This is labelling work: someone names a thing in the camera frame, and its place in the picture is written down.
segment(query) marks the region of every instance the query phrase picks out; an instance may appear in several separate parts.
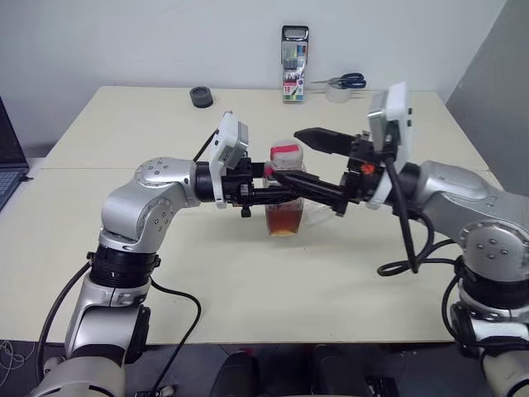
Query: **white wire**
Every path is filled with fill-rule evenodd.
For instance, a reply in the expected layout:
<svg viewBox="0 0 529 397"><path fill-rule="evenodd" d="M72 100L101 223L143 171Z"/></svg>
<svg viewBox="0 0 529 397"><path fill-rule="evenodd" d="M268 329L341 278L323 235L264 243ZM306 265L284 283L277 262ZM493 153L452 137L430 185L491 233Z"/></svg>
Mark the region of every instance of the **white wire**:
<svg viewBox="0 0 529 397"><path fill-rule="evenodd" d="M31 355L35 351L35 347L36 343L33 343L31 351L27 353L27 355L23 356L22 354L15 353L11 342L0 341L0 368L6 371L6 374L3 376L2 381L0 381L0 388L5 385L9 374L11 374L11 371L17 370L18 368L21 368L24 366L24 364L26 364L26 361L31 357ZM9 360L9 364L7 365L4 364L4 362L2 361L4 355L7 356Z"/></svg>

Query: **floor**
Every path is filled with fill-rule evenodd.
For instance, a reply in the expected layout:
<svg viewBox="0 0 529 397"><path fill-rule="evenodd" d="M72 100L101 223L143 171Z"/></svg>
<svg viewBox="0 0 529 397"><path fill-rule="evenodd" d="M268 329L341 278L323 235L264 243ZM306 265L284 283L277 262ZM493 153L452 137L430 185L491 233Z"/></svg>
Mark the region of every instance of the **floor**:
<svg viewBox="0 0 529 397"><path fill-rule="evenodd" d="M31 342L14 342L17 353L26 354ZM362 362L366 375L393 377L402 397L489 397L479 363L463 358L452 344L412 345L337 345L350 360ZM153 346L139 361L127 367L126 397L148 390L174 347ZM303 344L267 345L186 345L173 364L164 384L178 384L177 396L208 396L217 372L226 357L240 349L250 351L260 362L264 395L309 393L308 358L313 346ZM47 349L47 356L59 355L61 346ZM22 397L35 385L34 356L20 369L11 372L0 396ZM0 380L5 375L0 370Z"/></svg>

